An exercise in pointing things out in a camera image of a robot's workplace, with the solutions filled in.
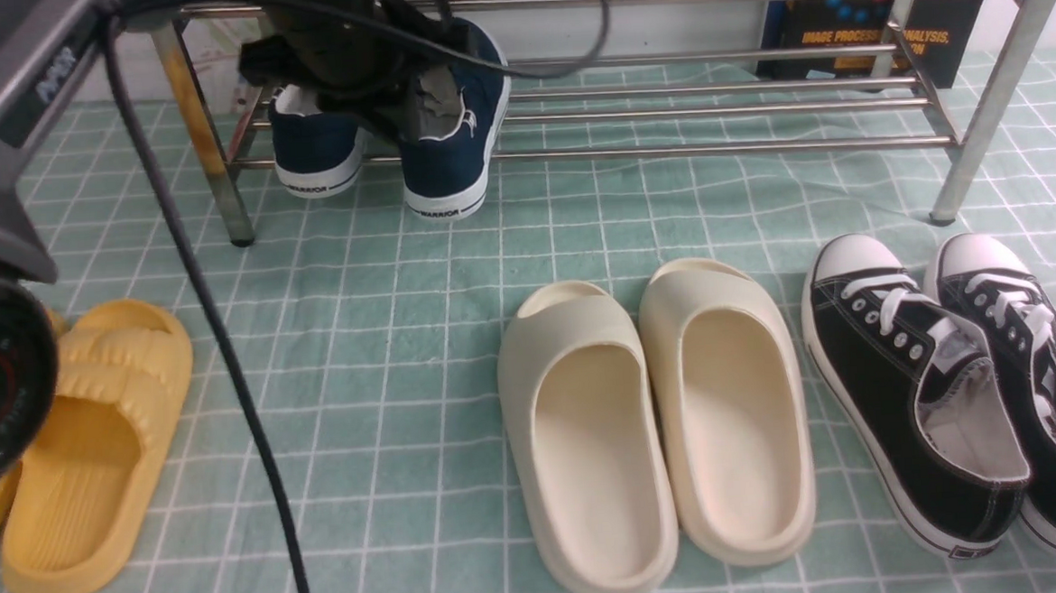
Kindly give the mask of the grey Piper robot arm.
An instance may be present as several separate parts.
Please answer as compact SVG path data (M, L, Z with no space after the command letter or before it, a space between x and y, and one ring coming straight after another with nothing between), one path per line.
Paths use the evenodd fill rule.
M149 31L184 6L226 0L0 0L0 483L51 407L56 334L27 283L59 268L17 187L93 65L125 30ZM256 84L317 88L329 107L379 118L406 80L470 52L448 0L428 17L408 0L235 0L262 6L274 38L246 49Z

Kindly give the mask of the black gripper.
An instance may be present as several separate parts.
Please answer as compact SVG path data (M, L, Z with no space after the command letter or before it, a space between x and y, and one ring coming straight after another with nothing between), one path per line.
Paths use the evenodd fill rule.
M444 47L469 46L449 0L431 0L438 17L406 0L302 0L411 32ZM453 66L442 57L399 47L353 23L325 22L316 14L268 5L270 31L243 45L238 70L252 87L302 87L310 106L356 116L383 138L444 140L463 125L466 104Z

